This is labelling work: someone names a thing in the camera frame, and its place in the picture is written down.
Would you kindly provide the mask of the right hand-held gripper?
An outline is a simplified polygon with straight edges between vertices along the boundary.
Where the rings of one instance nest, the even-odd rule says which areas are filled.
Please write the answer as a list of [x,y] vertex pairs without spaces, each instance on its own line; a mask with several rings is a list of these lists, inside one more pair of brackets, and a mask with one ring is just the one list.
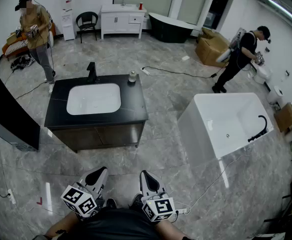
[[142,211],[150,222],[167,220],[175,214],[173,198],[168,196],[164,183],[155,174],[146,170],[140,173],[140,190],[144,195]]

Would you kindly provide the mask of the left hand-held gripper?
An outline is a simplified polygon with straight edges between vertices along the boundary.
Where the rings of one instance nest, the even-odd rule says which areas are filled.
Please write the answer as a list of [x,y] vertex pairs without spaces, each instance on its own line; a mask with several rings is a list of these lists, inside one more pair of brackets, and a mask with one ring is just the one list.
[[96,215],[105,203],[101,193],[107,179],[107,167],[91,169],[82,175],[79,182],[68,185],[60,198],[77,215],[89,218]]

